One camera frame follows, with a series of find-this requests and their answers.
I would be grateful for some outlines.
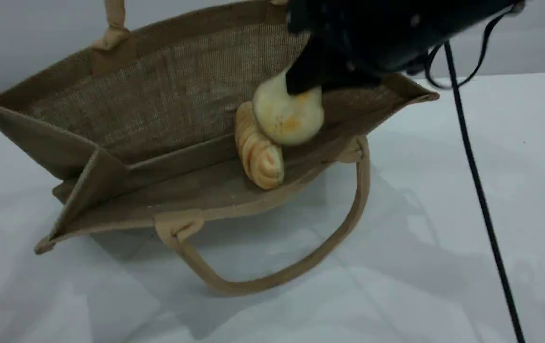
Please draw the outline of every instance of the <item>black cable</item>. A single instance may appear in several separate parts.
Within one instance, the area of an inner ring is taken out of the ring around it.
[[[455,96],[456,112],[459,117],[459,123],[461,124],[462,140],[465,146],[466,157],[469,161],[471,175],[473,176],[473,183],[475,184],[475,189],[477,191],[479,206],[482,209],[484,223],[486,224],[486,231],[488,232],[490,247],[492,248],[492,254],[495,257],[496,267],[499,271],[499,278],[501,279],[501,284],[503,285],[503,293],[505,293],[505,301],[507,302],[507,308],[509,309],[512,325],[514,326],[515,337],[518,340],[518,343],[525,343],[524,333],[522,332],[522,326],[520,325],[520,319],[518,319],[518,311],[515,307],[514,296],[511,292],[511,287],[509,287],[509,280],[507,279],[507,273],[505,272],[505,265],[503,264],[503,258],[501,258],[501,252],[499,251],[496,234],[494,228],[492,227],[492,219],[490,218],[490,211],[488,210],[486,195],[484,194],[484,188],[482,187],[482,183],[479,179],[479,172],[477,171],[475,157],[473,156],[471,141],[469,140],[469,134],[466,129],[465,114],[462,107],[461,93],[459,92],[460,85],[456,78],[455,63],[452,57],[450,43],[448,41],[444,43],[444,49],[446,50],[446,59],[448,61],[452,91]]]
[[[477,72],[479,71],[479,68],[482,67],[482,63],[484,63],[484,59],[486,58],[486,52],[488,52],[488,42],[490,41],[490,34],[492,33],[492,30],[494,30],[495,26],[501,21],[501,19],[505,17],[505,15],[516,13],[516,11],[518,11],[518,9],[516,9],[516,6],[514,6],[511,9],[499,15],[498,17],[492,19],[488,23],[488,25],[486,25],[486,28],[484,29],[484,36],[482,38],[482,48],[479,53],[479,60],[477,61],[477,66],[465,80],[463,80],[461,83],[458,84],[459,87],[471,81],[475,77]],[[433,80],[433,78],[431,77],[431,65],[433,64],[433,60],[435,59],[435,56],[437,56],[437,52],[442,48],[442,46],[443,46],[442,44],[436,45],[433,48],[433,50],[431,50],[431,52],[429,53],[429,57],[425,64],[425,77],[427,81],[429,81],[433,86],[439,89],[450,90],[452,89],[451,86],[439,84],[437,81]]]

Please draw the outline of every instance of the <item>tan cloth handle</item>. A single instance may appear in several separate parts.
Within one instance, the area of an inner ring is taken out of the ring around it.
[[[276,273],[248,282],[229,282],[224,280],[224,278],[211,268],[196,249],[188,243],[187,238],[200,230],[204,224],[204,220],[202,219],[189,219],[190,213],[187,213],[187,216],[183,217],[183,220],[157,217],[155,219],[156,232],[160,239],[167,246],[176,250],[183,261],[209,287],[217,291],[231,295],[246,295],[265,291],[266,289],[289,282],[318,265],[352,232],[361,218],[370,193],[370,154],[367,139],[364,136],[356,137],[356,142],[361,148],[361,159],[357,162],[357,191],[353,206],[344,219],[344,222],[324,243],[311,252],[309,256]],[[349,151],[348,153],[354,158],[355,155],[353,152]],[[193,215],[194,217],[192,218],[198,218],[198,213],[195,212]]]
[[[129,36],[129,30],[124,27],[126,19],[124,0],[105,0],[105,13],[107,30],[102,38],[92,44],[92,48],[109,51]]]

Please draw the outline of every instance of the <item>jute tote bag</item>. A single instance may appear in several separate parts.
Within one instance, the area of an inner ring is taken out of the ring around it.
[[[288,282],[359,220],[370,186],[366,134],[408,104],[438,98],[399,74],[376,89],[326,93],[323,130],[284,148],[285,181],[263,191],[244,175],[233,125],[238,106],[305,46],[307,36],[287,33],[284,7],[237,2],[134,31],[124,28],[123,0],[105,8],[102,39],[0,93],[0,131],[62,180],[53,194],[65,206],[37,254],[69,237],[153,227],[214,289],[245,294]],[[189,244],[205,222],[278,206],[336,161],[357,166],[353,206],[297,263],[229,282]]]

